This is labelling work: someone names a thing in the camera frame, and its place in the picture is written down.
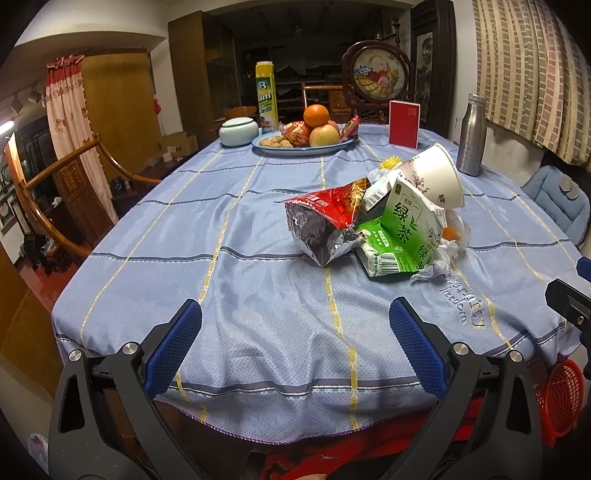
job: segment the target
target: red notebook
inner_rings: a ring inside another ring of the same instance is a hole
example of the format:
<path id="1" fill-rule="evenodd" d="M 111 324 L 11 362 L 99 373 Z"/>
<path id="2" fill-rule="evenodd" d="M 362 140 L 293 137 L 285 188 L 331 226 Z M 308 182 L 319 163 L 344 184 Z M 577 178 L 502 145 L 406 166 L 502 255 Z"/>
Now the red notebook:
<path id="1" fill-rule="evenodd" d="M 391 100 L 388 142 L 416 149 L 420 118 L 421 106 L 418 103 Z"/>

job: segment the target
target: silver water bottle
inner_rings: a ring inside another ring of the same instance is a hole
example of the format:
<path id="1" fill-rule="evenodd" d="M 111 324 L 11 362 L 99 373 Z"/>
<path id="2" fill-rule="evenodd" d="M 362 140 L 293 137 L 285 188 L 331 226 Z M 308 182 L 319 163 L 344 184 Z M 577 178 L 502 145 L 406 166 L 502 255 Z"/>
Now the silver water bottle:
<path id="1" fill-rule="evenodd" d="M 486 99 L 471 93 L 468 96 L 468 109 L 462 120 L 460 148 L 457 152 L 456 167 L 459 171 L 472 177 L 480 175 L 485 140 Z"/>

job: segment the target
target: red plastic basket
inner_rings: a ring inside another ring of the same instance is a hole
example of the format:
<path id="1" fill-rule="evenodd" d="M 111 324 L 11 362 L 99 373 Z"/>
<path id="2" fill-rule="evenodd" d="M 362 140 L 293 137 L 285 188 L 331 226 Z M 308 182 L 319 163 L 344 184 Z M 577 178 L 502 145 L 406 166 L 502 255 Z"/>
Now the red plastic basket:
<path id="1" fill-rule="evenodd" d="M 557 438 L 574 427 L 583 406 L 583 375 L 572 360 L 557 364 L 546 383 L 535 390 L 542 421 L 544 444 L 553 447 Z"/>

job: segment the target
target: yellow spray can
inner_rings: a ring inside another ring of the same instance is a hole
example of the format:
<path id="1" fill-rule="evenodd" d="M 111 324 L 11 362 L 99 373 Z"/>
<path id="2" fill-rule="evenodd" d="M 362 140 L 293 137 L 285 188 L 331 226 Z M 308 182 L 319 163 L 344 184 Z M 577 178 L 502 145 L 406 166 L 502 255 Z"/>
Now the yellow spray can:
<path id="1" fill-rule="evenodd" d="M 255 68 L 255 77 L 259 115 L 261 116 L 261 129 L 265 134 L 279 129 L 273 62 L 258 61 Z"/>

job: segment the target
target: blue gripper pad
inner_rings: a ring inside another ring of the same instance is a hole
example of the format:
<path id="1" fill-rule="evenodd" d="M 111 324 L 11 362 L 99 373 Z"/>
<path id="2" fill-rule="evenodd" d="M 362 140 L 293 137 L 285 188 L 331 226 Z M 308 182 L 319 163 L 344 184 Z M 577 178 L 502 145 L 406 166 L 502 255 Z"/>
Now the blue gripper pad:
<path id="1" fill-rule="evenodd" d="M 144 391 L 150 400 L 168 390 L 168 386 L 201 330 L 201 323 L 201 307 L 195 300 L 187 300 L 169 323 L 158 325 L 152 330 L 154 332 L 159 327 L 163 327 L 168 331 L 145 365 Z"/>
<path id="2" fill-rule="evenodd" d="M 586 257 L 579 258 L 577 262 L 577 273 L 579 277 L 583 277 L 588 282 L 591 282 L 591 260 Z"/>
<path id="3" fill-rule="evenodd" d="M 423 330 L 434 327 L 443 339 L 445 337 L 435 325 L 423 323 L 405 299 L 398 298 L 392 302 L 389 316 L 390 328 L 423 390 L 441 400 L 447 391 L 446 364 Z"/>

